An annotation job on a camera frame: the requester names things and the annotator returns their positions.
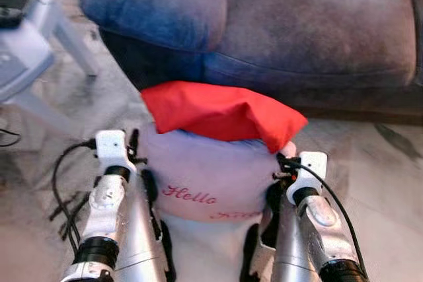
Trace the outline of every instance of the gray couch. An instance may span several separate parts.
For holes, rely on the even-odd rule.
[[[80,1],[138,89],[200,81],[423,123],[423,0]]]

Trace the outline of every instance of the red fabric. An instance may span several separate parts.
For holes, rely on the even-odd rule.
[[[141,92],[157,132],[183,129],[222,141],[261,139],[271,153],[307,124],[296,110],[251,90],[172,81]]]

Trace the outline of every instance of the marble floor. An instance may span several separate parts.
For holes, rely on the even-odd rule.
[[[53,107],[85,126],[137,127],[149,120],[138,92],[103,46],[95,26],[76,0],[61,0],[65,12],[93,51],[102,71],[85,77],[60,45],[52,41],[55,64],[34,90]],[[48,216],[56,205],[50,190],[52,166],[72,141],[37,126],[13,109],[0,108],[8,129],[22,141],[0,150],[0,262],[5,281],[56,282],[70,261],[59,237],[64,221]],[[423,281],[423,127],[371,122],[310,120],[294,142],[299,150],[329,155],[328,182],[355,225],[371,281]],[[96,160],[87,151],[69,156],[59,176],[65,199],[90,190]]]

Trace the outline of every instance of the red cloth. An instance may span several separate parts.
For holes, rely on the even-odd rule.
[[[251,90],[172,81],[141,92],[157,132],[183,129],[222,141],[261,139],[271,153],[307,124],[296,110]]]

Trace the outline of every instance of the white table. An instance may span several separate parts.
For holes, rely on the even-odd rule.
[[[32,83],[54,62],[48,43],[55,36],[88,76],[99,67],[58,0],[37,0],[16,29],[0,29],[0,103],[16,106],[46,128],[72,139],[83,126],[50,108],[31,91]]]

